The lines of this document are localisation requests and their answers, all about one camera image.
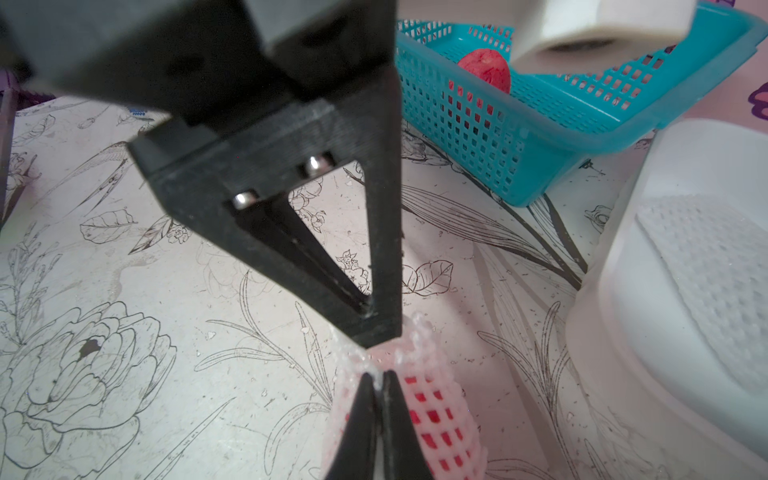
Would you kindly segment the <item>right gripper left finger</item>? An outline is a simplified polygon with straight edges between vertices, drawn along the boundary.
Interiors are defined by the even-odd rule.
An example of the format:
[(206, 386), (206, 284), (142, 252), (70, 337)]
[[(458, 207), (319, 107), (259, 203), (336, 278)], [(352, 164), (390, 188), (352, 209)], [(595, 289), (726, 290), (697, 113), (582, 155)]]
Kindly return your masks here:
[(376, 463), (379, 413), (373, 377), (362, 375), (349, 420), (327, 470), (326, 480), (372, 480)]

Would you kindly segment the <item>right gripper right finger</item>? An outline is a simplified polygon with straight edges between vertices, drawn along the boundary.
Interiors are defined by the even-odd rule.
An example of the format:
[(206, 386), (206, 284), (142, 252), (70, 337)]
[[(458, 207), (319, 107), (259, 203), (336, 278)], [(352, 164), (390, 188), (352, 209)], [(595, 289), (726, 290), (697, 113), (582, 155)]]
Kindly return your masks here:
[(383, 374), (379, 395), (383, 471), (387, 480), (432, 480), (397, 374)]

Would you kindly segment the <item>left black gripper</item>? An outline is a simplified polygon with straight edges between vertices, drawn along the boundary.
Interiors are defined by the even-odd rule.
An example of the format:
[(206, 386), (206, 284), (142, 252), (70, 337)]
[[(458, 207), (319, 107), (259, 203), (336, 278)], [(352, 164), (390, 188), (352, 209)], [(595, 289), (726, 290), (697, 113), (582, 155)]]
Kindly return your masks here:
[[(171, 119), (129, 152), (171, 218), (370, 348), (402, 330), (396, 10), (393, 1), (5, 1), (1, 64), (45, 92), (191, 121), (250, 97), (197, 125)], [(350, 162), (364, 172), (369, 293), (289, 201)]]

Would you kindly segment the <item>red apple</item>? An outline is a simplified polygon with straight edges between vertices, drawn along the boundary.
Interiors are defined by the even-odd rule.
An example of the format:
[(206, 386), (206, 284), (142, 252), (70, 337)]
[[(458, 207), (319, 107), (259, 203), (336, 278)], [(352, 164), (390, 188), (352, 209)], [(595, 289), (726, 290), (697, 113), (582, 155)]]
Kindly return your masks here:
[(511, 72), (507, 60), (496, 50), (477, 49), (465, 55), (458, 66), (499, 91), (511, 91)]
[(466, 407), (449, 399), (450, 387), (424, 376), (403, 380), (405, 400), (423, 455), (435, 479), (469, 479), (473, 475), (472, 431)]

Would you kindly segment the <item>white plastic tray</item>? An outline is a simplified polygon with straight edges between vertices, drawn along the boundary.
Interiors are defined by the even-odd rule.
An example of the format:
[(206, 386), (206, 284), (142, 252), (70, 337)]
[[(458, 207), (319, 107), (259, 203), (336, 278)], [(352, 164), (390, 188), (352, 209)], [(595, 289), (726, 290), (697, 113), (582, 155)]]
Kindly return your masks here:
[(633, 477), (766, 477), (764, 133), (693, 119), (652, 140), (566, 343)]

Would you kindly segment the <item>left teal plastic basket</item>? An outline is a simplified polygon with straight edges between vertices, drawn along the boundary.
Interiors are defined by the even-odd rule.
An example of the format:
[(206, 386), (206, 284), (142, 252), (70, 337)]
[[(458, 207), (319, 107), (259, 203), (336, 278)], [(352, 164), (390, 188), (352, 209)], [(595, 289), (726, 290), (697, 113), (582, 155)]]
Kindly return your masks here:
[(598, 74), (516, 73), (503, 93), (460, 61), (479, 49), (508, 52), (511, 28), (402, 20), (395, 63), (404, 119), (501, 199), (525, 206), (584, 160), (676, 120), (766, 36), (759, 17), (704, 1), (679, 44)]

